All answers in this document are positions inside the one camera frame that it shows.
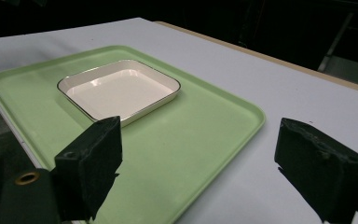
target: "square dish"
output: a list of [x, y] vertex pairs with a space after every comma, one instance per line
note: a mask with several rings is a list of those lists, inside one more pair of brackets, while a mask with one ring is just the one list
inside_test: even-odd
[[91, 119], [120, 116], [122, 127], [167, 104], [181, 87], [176, 79], [135, 60], [65, 77], [57, 86]]

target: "white table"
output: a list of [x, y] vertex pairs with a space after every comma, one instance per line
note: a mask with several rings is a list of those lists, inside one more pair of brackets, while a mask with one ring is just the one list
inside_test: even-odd
[[274, 161], [281, 118], [306, 122], [358, 152], [358, 86], [218, 42], [134, 18], [0, 38], [0, 72], [127, 45], [211, 82], [260, 106], [267, 121], [178, 223], [321, 223]]

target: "dark background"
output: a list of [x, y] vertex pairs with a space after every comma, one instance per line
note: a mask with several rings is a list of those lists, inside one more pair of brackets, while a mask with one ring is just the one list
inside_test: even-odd
[[0, 0], [0, 37], [141, 17], [317, 70], [350, 13], [334, 54], [358, 62], [358, 0]]

